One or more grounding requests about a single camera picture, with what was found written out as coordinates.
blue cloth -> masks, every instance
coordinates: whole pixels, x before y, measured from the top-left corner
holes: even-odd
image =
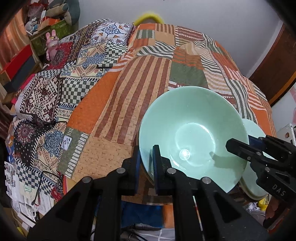
[[[163,227],[163,207],[121,201],[121,227],[135,223],[148,224],[155,228]]]

wooden door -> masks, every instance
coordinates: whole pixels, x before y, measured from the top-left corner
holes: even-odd
[[[270,51],[250,77],[274,105],[296,81],[296,39],[283,25]]]

pink stuffed bunny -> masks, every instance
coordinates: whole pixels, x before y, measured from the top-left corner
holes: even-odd
[[[55,30],[52,31],[51,36],[50,33],[46,33],[46,47],[46,58],[47,60],[53,61],[59,47],[59,38],[56,36]]]

green ceramic bowl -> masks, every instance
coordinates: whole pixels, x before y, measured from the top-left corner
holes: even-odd
[[[144,167],[153,180],[152,147],[188,177],[210,177],[225,192],[240,180],[247,162],[229,153],[230,138],[249,143],[243,121],[222,96],[196,86],[170,90],[146,111],[139,131]]]

white wall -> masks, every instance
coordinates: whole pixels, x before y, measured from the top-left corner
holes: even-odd
[[[265,0],[79,0],[79,27],[99,18],[131,23],[145,12],[203,32],[229,51],[243,75],[262,57],[279,22]]]
[[[294,111],[296,110],[296,84],[271,108],[274,127],[278,132],[289,123],[296,124]]]

